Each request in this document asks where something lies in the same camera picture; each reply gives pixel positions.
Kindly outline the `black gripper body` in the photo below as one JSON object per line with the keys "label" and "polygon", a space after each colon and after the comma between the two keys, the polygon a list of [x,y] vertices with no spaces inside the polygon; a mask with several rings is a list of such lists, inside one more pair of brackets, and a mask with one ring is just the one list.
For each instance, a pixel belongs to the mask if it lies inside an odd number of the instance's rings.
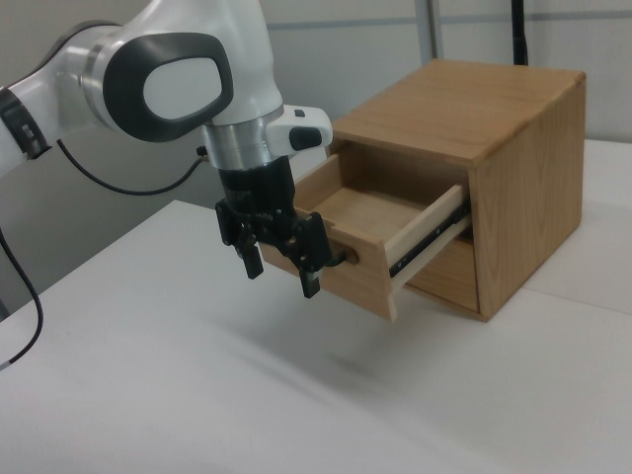
{"label": "black gripper body", "polygon": [[218,204],[222,241],[237,242],[241,224],[250,223],[257,237],[266,231],[271,242],[291,239],[297,214],[289,158],[283,156],[249,170],[220,170],[225,199]]}

